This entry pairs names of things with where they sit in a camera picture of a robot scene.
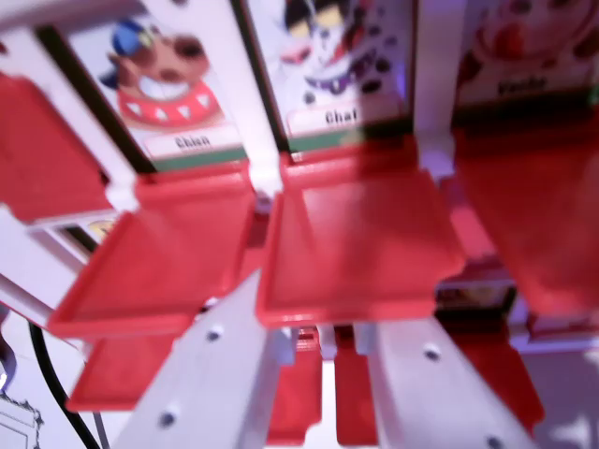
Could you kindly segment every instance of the red plastic panel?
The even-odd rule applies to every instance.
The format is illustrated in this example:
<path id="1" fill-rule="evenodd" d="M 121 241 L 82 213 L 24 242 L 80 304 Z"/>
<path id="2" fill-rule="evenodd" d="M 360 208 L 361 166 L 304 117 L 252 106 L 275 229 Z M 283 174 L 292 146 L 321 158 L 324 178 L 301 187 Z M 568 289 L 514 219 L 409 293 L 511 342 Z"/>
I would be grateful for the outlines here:
<path id="1" fill-rule="evenodd" d="M 176 335 L 103 340 L 92 352 L 67 408 L 133 410 L 167 358 Z"/>
<path id="2" fill-rule="evenodd" d="M 533 433 L 545 412 L 518 352 L 505 334 L 452 335 L 479 374 Z M 347 446 L 376 445 L 376 423 L 366 357 L 356 354 L 353 341 L 339 346 L 335 358 L 337 440 Z"/>
<path id="3" fill-rule="evenodd" d="M 545 417 L 541 399 L 520 358 L 504 334 L 454 334 L 451 336 L 485 382 L 520 423 L 533 433 Z"/>
<path id="4" fill-rule="evenodd" d="M 49 330 L 88 339 L 182 332 L 208 298 L 232 290 L 255 203 L 240 167 L 231 166 L 237 175 L 210 170 L 203 180 L 144 186 L 142 208 L 114 226 Z"/>
<path id="5" fill-rule="evenodd" d="M 109 210 L 102 170 L 29 80 L 0 73 L 0 202 L 23 221 Z"/>
<path id="6" fill-rule="evenodd" d="M 339 150 L 283 167 L 256 308 L 265 325 L 432 313 L 435 286 L 464 256 L 431 177 L 405 151 Z"/>
<path id="7" fill-rule="evenodd" d="M 509 281 L 510 274 L 499 259 L 487 231 L 468 202 L 460 182 L 454 178 L 442 180 L 439 189 L 449 207 L 449 219 L 460 239 L 468 263 L 463 272 L 447 282 Z"/>
<path id="8" fill-rule="evenodd" d="M 268 444 L 301 446 L 308 428 L 321 420 L 322 356 L 315 334 L 300 334 L 296 363 L 281 367 Z"/>
<path id="9" fill-rule="evenodd" d="M 461 138 L 460 180 L 538 313 L 599 307 L 598 125 Z"/>

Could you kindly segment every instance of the white label strip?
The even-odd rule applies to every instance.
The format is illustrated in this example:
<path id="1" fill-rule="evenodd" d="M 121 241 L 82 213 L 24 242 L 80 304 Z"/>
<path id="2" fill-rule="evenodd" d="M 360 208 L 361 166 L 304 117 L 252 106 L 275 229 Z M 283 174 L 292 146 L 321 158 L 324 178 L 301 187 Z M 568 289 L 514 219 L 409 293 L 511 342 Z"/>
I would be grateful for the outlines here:
<path id="1" fill-rule="evenodd" d="M 162 159 L 240 146 L 241 139 L 235 125 L 227 123 L 211 128 L 146 138 L 143 143 L 152 159 Z"/>
<path id="2" fill-rule="evenodd" d="M 402 101 L 397 96 L 376 97 L 361 101 L 334 104 L 329 107 L 296 110 L 287 116 L 291 136 L 336 131 L 359 124 L 398 117 Z"/>

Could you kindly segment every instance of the cartoon dog illustration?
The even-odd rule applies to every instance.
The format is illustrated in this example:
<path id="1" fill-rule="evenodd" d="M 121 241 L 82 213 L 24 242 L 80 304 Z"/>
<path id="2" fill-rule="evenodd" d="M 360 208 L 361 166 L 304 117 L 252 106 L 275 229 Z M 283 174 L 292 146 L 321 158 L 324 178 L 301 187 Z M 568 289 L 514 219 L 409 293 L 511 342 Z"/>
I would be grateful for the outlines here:
<path id="1" fill-rule="evenodd" d="M 128 125 L 150 129 L 188 129 L 223 121 L 216 96 L 202 77 L 210 68 L 194 36 L 162 36 L 131 20 L 112 35 L 114 69 L 100 78 L 118 95 Z"/>
<path id="2" fill-rule="evenodd" d="M 318 104 L 319 98 L 339 98 L 348 91 L 353 96 L 379 92 L 386 78 L 393 78 L 400 25 L 392 9 L 398 2 L 262 0 L 262 4 L 288 36 L 277 68 L 287 79 L 302 80 L 303 103 Z M 286 89 L 298 91 L 296 86 Z"/>
<path id="3" fill-rule="evenodd" d="M 458 87 L 493 73 L 500 80 L 552 70 L 556 87 L 568 87 L 567 77 L 588 78 L 599 52 L 598 12 L 598 0 L 500 0 L 483 11 L 460 64 Z M 498 89 L 501 95 L 543 89 L 546 83 L 530 77 Z"/>

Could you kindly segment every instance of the dog cartoon face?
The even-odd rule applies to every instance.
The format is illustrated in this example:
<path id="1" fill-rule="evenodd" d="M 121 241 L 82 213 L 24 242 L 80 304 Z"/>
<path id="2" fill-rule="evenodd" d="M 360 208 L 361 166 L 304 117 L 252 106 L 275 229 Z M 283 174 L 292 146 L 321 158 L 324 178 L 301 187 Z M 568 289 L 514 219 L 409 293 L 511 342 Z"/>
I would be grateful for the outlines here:
<path id="1" fill-rule="evenodd" d="M 139 47 L 131 54 L 111 54 L 117 69 L 118 89 L 135 98 L 171 101 L 182 97 L 209 68 L 194 36 L 162 36 L 156 28 L 139 34 Z"/>
<path id="2" fill-rule="evenodd" d="M 583 32 L 596 0 L 504 0 L 483 22 L 478 38 L 506 61 L 549 57 Z"/>
<path id="3" fill-rule="evenodd" d="M 380 27 L 369 28 L 368 0 L 289 0 L 283 24 L 293 44 L 281 54 L 287 68 L 299 71 L 307 83 L 332 94 L 364 77 L 375 62 L 373 37 Z"/>

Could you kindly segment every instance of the green stripe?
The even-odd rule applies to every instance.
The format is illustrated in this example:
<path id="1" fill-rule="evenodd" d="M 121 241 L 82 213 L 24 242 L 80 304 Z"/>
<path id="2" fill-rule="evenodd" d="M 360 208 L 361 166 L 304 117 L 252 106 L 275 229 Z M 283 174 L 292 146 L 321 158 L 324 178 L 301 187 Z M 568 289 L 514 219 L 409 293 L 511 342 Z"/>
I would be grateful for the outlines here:
<path id="1" fill-rule="evenodd" d="M 152 161 L 153 166 L 158 171 L 179 170 L 182 168 L 190 168 L 197 166 L 206 166 L 208 164 L 218 164 L 220 162 L 235 161 L 245 159 L 245 151 L 243 147 L 223 152 L 204 152 L 202 154 L 192 154 L 184 157 L 173 159 L 160 159 Z"/>
<path id="2" fill-rule="evenodd" d="M 363 143 L 371 139 L 394 138 L 412 131 L 412 119 L 387 121 L 371 124 L 363 128 L 346 129 L 336 133 L 306 138 L 291 138 L 289 149 L 291 152 L 310 152 L 329 147 Z"/>

